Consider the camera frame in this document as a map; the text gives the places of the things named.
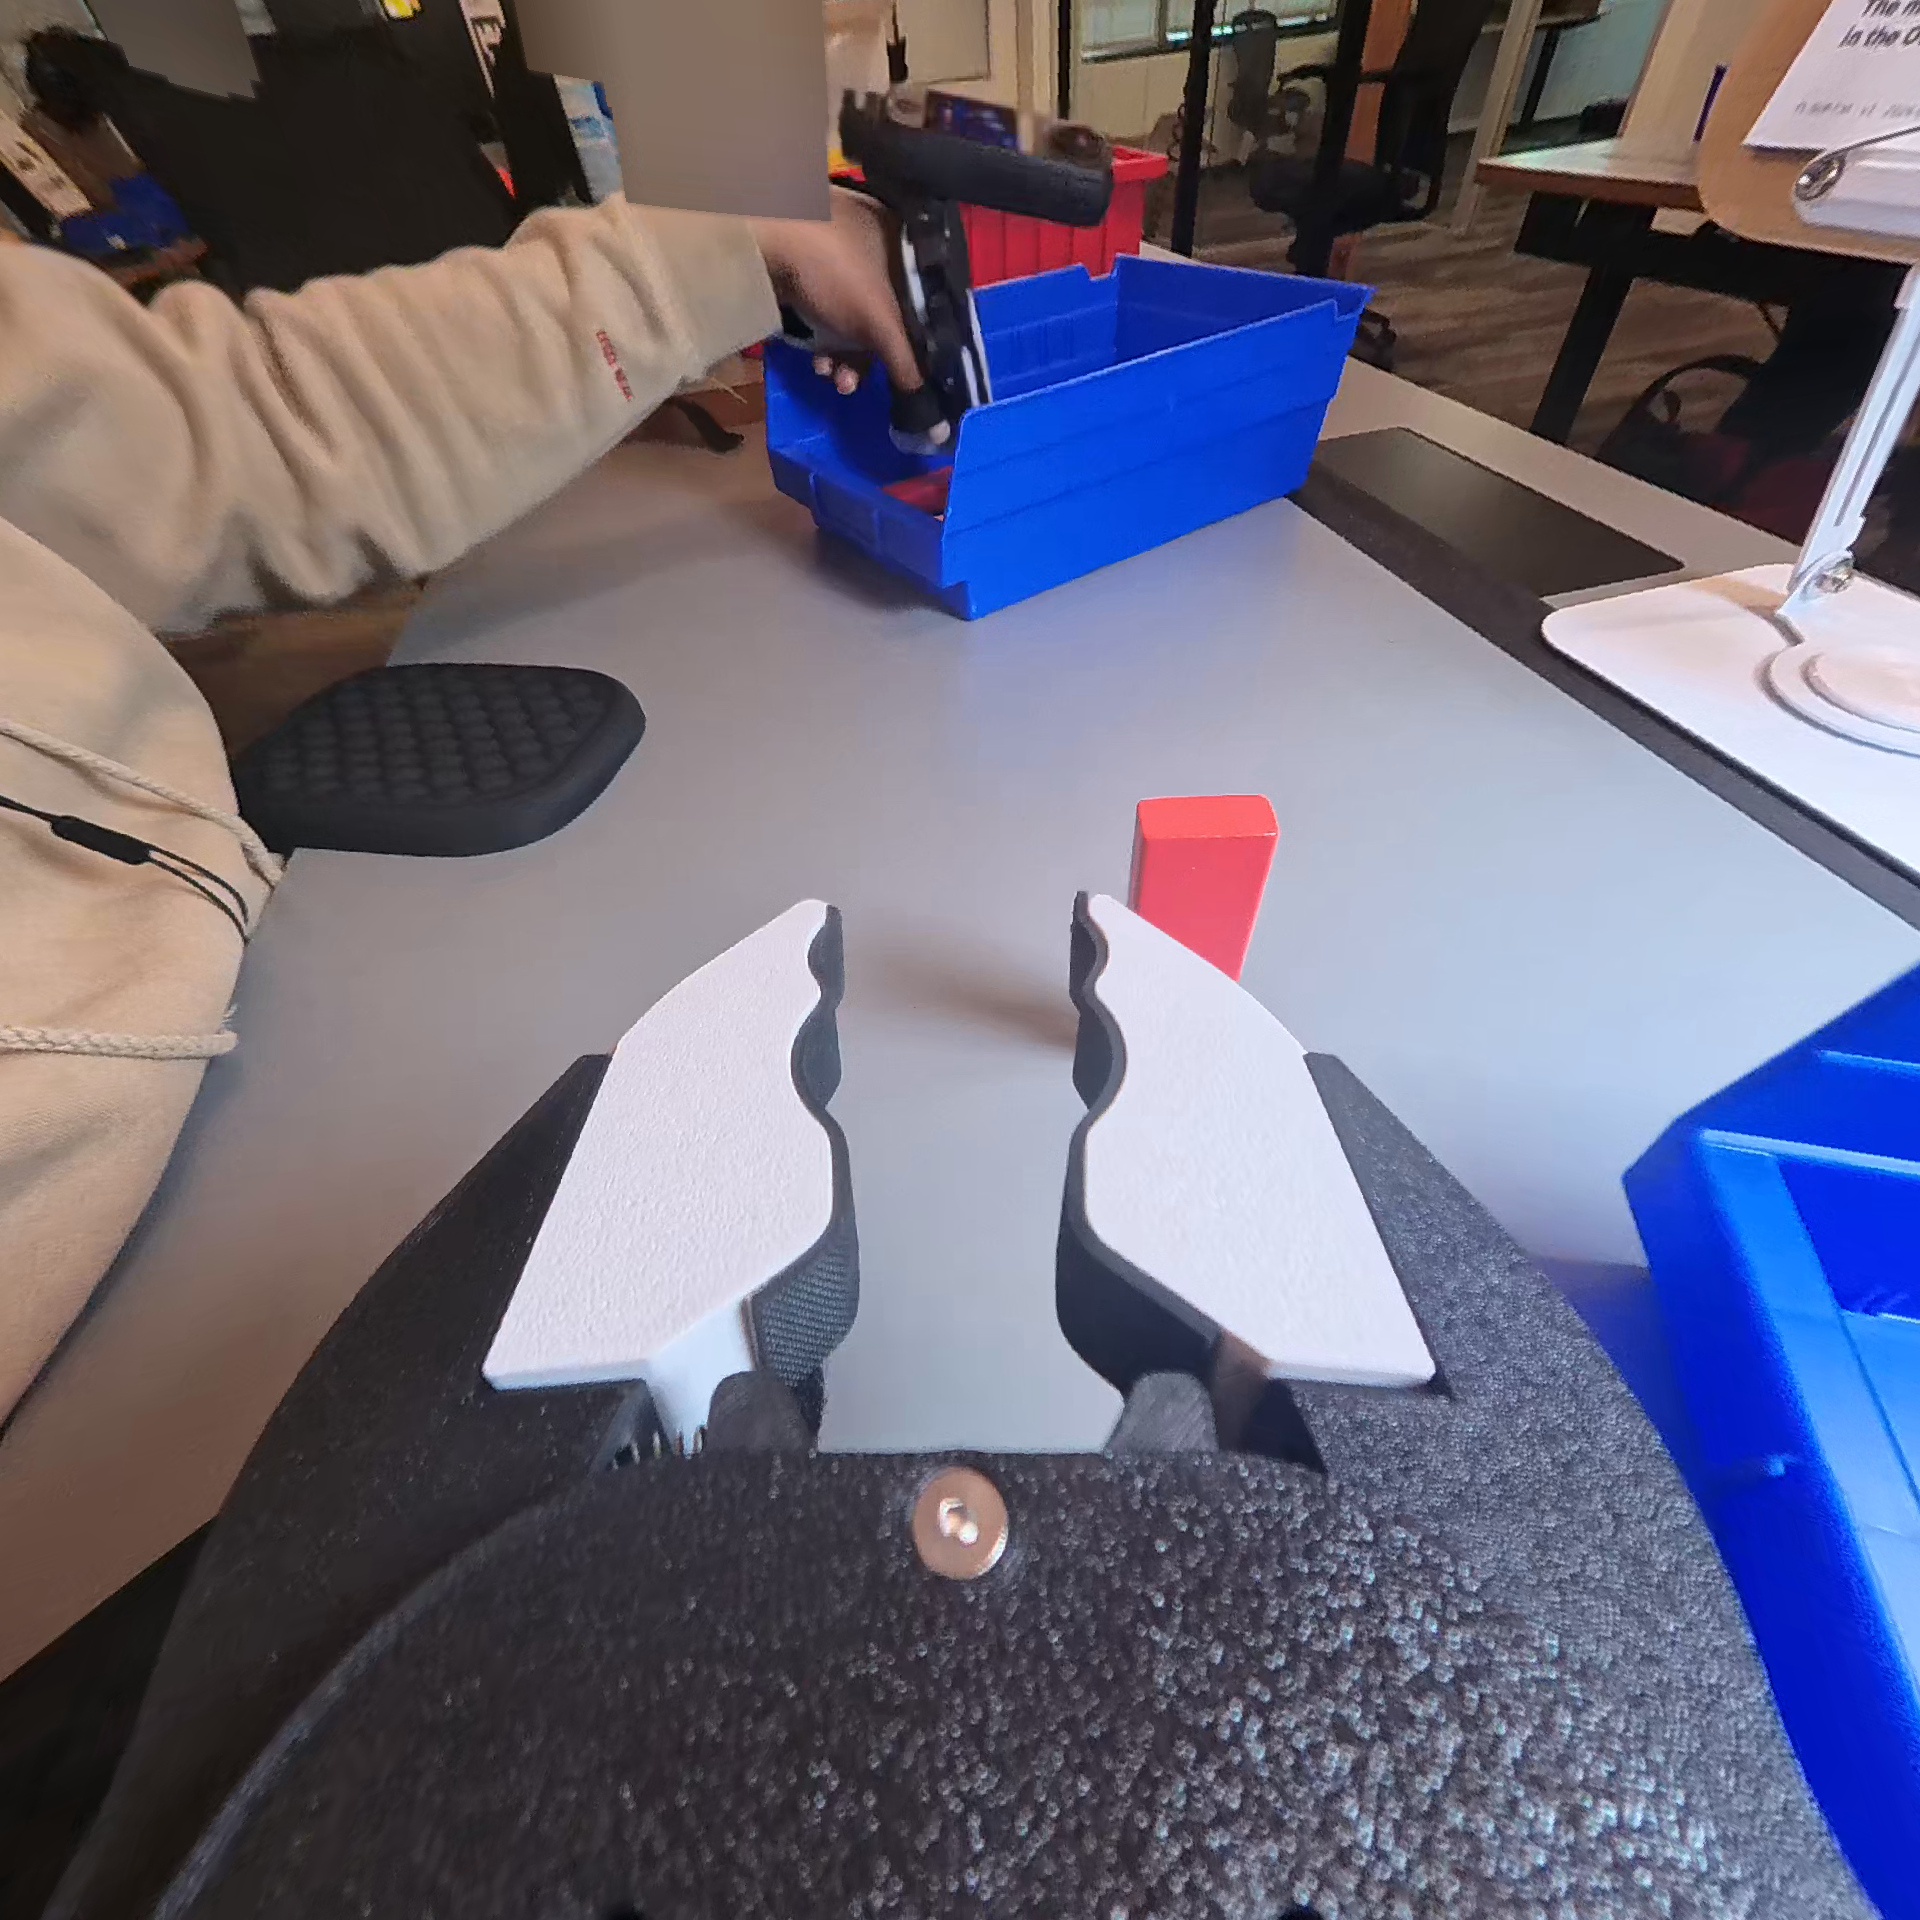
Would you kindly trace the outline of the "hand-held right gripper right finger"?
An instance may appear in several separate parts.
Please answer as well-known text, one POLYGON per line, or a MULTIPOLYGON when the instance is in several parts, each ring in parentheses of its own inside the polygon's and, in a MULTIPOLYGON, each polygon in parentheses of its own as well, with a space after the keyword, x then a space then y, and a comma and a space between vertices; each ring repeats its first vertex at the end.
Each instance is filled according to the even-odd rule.
POLYGON ((1113 896, 1071 904, 1071 1085, 1055 1309, 1117 1388, 1220 1362, 1429 1388, 1438 1362, 1306 1051, 1234 978, 1113 896))

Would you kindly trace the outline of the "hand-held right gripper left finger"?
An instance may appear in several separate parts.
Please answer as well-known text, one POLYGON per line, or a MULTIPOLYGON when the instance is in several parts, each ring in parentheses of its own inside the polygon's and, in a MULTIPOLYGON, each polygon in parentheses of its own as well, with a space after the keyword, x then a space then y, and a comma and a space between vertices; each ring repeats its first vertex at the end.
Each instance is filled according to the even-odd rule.
POLYGON ((485 1356, 494 1390, 629 1384, 668 1447, 748 1418, 810 1447, 856 1318, 842 920, 800 900, 614 1045, 485 1356))

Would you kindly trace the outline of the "blue plastic bin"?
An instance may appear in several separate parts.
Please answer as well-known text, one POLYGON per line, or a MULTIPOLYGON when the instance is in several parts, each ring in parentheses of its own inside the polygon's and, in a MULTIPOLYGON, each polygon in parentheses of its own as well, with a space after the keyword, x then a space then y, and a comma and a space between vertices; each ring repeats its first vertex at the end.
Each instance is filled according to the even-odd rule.
POLYGON ((1370 291, 1117 256, 975 293, 991 402, 900 451, 880 373, 852 396, 762 348, 775 487, 954 616, 985 616, 1293 492, 1370 291), (944 519, 882 487, 951 464, 944 519))
POLYGON ((1686 1484, 1830 1832, 1917 1916, 1917 974, 1625 1173, 1686 1484))

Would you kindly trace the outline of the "person's left hand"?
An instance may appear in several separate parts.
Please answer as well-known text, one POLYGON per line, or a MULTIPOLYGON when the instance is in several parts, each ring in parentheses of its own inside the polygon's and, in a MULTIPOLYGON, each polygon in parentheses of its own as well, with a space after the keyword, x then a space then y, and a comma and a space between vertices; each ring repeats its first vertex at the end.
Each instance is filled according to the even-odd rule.
POLYGON ((775 299, 809 328, 816 376, 852 392, 877 363, 896 392, 921 388, 924 373, 896 299, 893 223, 882 204, 833 186, 824 220, 752 220, 750 230, 775 299))

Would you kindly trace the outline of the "red plastic bin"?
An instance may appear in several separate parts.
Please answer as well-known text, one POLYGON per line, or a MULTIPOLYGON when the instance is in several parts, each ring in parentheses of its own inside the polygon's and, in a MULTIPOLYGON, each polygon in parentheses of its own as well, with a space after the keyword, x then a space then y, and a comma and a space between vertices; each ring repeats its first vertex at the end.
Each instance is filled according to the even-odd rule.
POLYGON ((1138 253, 1144 235, 1148 191, 1167 182, 1164 152, 1113 147, 1113 195, 1094 226, 1068 226, 994 207, 957 207, 966 230, 973 285, 1023 278, 1079 264, 1101 276, 1117 256, 1138 253))

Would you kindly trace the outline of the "black office chair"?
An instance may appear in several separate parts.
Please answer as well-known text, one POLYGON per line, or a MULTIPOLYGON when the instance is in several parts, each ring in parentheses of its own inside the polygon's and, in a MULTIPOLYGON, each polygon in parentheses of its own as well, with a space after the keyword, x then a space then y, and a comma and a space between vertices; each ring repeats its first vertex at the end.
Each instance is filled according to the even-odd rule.
POLYGON ((1253 204, 1292 223, 1287 264, 1297 276, 1329 278, 1340 242, 1436 212, 1456 92, 1493 11, 1493 3, 1413 4, 1399 50, 1369 63, 1373 4, 1346 3, 1332 56, 1284 72, 1322 84, 1320 135, 1306 157, 1262 151, 1245 176, 1253 204))

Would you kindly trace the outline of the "black mesh wrist rest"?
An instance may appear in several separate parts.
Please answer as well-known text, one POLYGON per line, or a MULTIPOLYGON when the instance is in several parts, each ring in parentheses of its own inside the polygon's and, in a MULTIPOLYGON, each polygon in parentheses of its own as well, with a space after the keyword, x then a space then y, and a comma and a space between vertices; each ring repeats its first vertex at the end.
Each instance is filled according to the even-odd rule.
POLYGON ((645 733, 617 679, 550 663, 402 663, 341 679, 230 762, 263 844, 485 858, 578 820, 645 733))

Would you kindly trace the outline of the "wooden desk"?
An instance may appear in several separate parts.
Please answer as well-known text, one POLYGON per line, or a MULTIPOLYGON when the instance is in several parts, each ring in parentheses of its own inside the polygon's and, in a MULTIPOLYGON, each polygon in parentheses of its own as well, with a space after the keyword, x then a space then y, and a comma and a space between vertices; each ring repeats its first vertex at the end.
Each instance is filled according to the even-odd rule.
POLYGON ((1572 315, 1529 421, 1536 438, 1568 443, 1629 293, 1656 284, 1705 293, 1705 207, 1689 160, 1629 160, 1615 140, 1585 140, 1477 160, 1470 182, 1519 195, 1516 251, 1581 270, 1572 315))

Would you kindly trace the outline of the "white document stand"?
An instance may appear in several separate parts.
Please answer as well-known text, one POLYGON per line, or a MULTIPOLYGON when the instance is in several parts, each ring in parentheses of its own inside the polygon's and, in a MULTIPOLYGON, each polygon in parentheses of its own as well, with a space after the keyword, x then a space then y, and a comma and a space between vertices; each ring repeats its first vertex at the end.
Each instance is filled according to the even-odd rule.
POLYGON ((1855 562, 1917 396, 1917 132, 1833 151, 1744 143, 1825 4, 1766 4, 1718 87, 1697 188, 1717 223, 1904 270, 1888 343, 1792 566, 1550 613, 1542 639, 1637 706, 1917 875, 1917 611, 1855 562))

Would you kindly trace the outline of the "dark red backpack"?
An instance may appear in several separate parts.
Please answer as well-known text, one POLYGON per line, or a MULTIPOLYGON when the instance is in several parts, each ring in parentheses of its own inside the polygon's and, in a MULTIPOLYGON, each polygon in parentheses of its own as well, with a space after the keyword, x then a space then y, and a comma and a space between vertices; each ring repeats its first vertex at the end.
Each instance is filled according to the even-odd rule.
POLYGON ((1689 376, 1725 376, 1744 391, 1759 371, 1751 355, 1712 352, 1660 373, 1602 437, 1597 461, 1776 536, 1804 532, 1825 476, 1815 458, 1685 422, 1689 376))

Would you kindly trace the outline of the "printed instruction sheet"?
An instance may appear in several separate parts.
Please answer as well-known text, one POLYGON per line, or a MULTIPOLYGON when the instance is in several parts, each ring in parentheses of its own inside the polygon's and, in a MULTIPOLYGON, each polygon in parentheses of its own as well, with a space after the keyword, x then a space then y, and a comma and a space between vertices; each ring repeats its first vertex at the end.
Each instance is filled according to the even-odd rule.
POLYGON ((1823 152, 1917 131, 1917 4, 1830 3, 1744 143, 1823 152))

